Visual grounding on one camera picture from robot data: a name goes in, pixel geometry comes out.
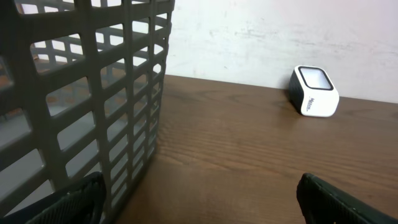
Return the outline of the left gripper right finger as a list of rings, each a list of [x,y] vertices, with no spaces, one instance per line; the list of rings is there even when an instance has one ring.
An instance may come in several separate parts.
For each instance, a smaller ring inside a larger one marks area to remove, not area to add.
[[[303,174],[296,194],[306,224],[397,224],[396,218],[311,173]]]

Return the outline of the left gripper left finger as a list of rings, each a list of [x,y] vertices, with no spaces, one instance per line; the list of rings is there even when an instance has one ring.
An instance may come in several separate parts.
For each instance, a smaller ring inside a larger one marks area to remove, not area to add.
[[[97,224],[106,200],[101,172],[93,172],[29,206],[4,218],[2,224]]]

